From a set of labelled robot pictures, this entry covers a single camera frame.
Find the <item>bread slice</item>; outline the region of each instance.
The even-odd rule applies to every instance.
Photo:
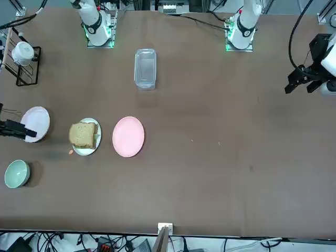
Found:
[[[79,122],[73,124],[69,131],[70,142],[78,148],[94,149],[96,124]]]

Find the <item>floor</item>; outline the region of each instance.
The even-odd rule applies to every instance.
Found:
[[[243,4],[244,0],[228,0],[225,7],[219,8],[219,12],[236,12]],[[41,0],[20,0],[20,2],[26,6],[27,8],[37,8],[40,5]],[[302,8],[308,0],[275,0],[271,9],[269,10],[270,14],[299,14]],[[315,1],[312,6],[308,9],[307,14],[316,15],[316,13],[323,7],[323,5],[327,2],[327,0],[319,0]],[[71,7],[69,0],[49,0],[47,3],[49,7]],[[9,1],[1,0],[0,1],[0,24],[5,22],[9,22],[14,19],[16,11],[11,6]],[[333,32],[333,28],[329,26],[330,32]],[[0,237],[0,249],[7,249],[19,236],[24,236],[26,233],[9,233],[2,235]],[[33,251],[37,251],[36,244],[37,244],[37,237],[39,235],[35,235],[33,240],[31,241],[31,245],[33,246]],[[145,239],[149,240],[151,246],[154,245],[155,238],[154,237],[139,237],[134,240],[134,246],[138,246],[142,241]],[[82,245],[77,244],[78,235],[77,234],[67,234],[65,235],[65,239],[60,241],[54,241],[54,246],[57,248],[59,252],[61,251],[78,251],[83,249]],[[43,244],[45,239],[41,238],[40,244]],[[172,241],[174,247],[169,245],[168,251],[180,251],[183,249],[183,240],[180,237],[172,237]],[[225,239],[220,238],[186,238],[188,248],[190,249],[204,249],[204,251],[223,251],[223,245]],[[83,242],[86,248],[95,248],[97,247],[96,242],[90,238],[89,235],[84,236]],[[242,246],[246,244],[252,243],[251,240],[234,240],[230,239],[227,242],[226,251],[228,249]],[[260,244],[256,245],[253,248],[248,249],[253,252],[267,252],[268,249],[263,248]],[[277,251],[307,251],[307,252],[314,252],[314,251],[335,251],[335,245],[320,245],[320,244],[305,244],[305,243],[292,243],[292,242],[282,242],[279,246],[274,247],[271,249],[272,252]]]
[[[25,236],[25,239],[27,239],[31,234],[28,233],[9,233],[5,234],[0,237],[0,249],[6,250],[10,247],[10,245],[19,237],[19,236]],[[37,251],[37,242],[38,237],[40,234],[36,234],[34,238],[30,242],[30,246],[33,249],[33,252]],[[83,245],[79,244],[78,242],[78,234],[65,234],[64,239],[60,240],[58,237],[53,239],[53,245],[57,249],[58,252],[66,251],[66,252],[72,252],[72,251],[82,251]],[[109,236],[111,240],[119,237],[115,235]],[[134,236],[129,236],[128,240],[131,240],[134,238]],[[133,241],[133,246],[136,248],[139,246],[145,239],[148,239],[148,242],[151,247],[153,247],[155,243],[155,237],[144,237],[140,236],[136,238]],[[44,251],[46,247],[42,247],[43,243],[46,241],[46,239],[41,236],[41,239],[39,241],[39,249],[41,251]],[[118,242],[118,247],[122,247],[123,244],[121,242]],[[178,252],[183,251],[183,240],[181,237],[171,237],[171,241],[168,245],[167,252]],[[91,251],[94,251],[97,247],[97,243],[93,238],[91,238],[89,235],[83,236],[83,242],[85,248],[91,249]],[[186,237],[186,243],[188,246],[188,249],[190,252],[192,252],[193,249],[198,249],[197,252],[202,251],[211,251],[211,252],[221,252],[224,248],[224,242],[225,239],[220,238],[194,238],[194,237]],[[228,239],[226,244],[226,250],[227,252],[233,251],[232,248],[245,246],[248,244],[251,244],[255,242],[254,240],[234,240],[234,239]],[[261,246],[261,244],[256,244],[254,247],[248,248],[248,249],[239,249],[240,251],[252,251],[252,252],[267,252],[269,251],[267,248],[264,248]],[[292,242],[282,242],[278,246],[271,248],[272,252],[297,252],[297,251],[305,251],[305,252],[332,252],[336,250],[336,245],[322,245],[322,244],[305,244],[305,243],[292,243]],[[124,249],[115,250],[117,252],[124,252]]]

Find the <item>pink plate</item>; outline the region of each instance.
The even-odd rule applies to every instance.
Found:
[[[144,140],[143,126],[135,117],[124,117],[114,127],[113,146],[124,158],[136,155],[141,150]]]

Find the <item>black wire rack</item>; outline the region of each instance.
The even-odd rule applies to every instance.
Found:
[[[12,33],[8,32],[7,35],[2,34],[2,36],[6,38],[6,47],[8,47],[5,47],[4,55],[1,55],[1,58],[4,59],[2,65],[4,65],[8,72],[16,77],[16,85],[18,87],[36,85],[38,82],[42,49],[39,46],[33,46],[34,57],[31,63],[28,66],[18,65],[12,58],[12,50],[20,41],[29,42],[17,29],[12,28],[12,31]]]

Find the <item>white plate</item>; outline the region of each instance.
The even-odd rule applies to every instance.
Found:
[[[96,139],[96,148],[94,148],[94,149],[90,149],[90,148],[77,148],[74,145],[72,146],[73,150],[76,151],[78,155],[87,156],[87,155],[90,155],[93,152],[95,152],[96,149],[98,148],[98,146],[100,144],[100,140],[101,140],[101,128],[100,128],[99,123],[95,119],[93,119],[93,118],[84,118],[84,119],[80,120],[80,122],[94,122],[98,126],[97,134],[95,134],[95,136],[94,136],[95,139]]]
[[[21,119],[21,123],[29,130],[36,131],[36,137],[26,136],[27,143],[35,143],[41,140],[48,132],[50,117],[48,111],[43,107],[29,109]]]

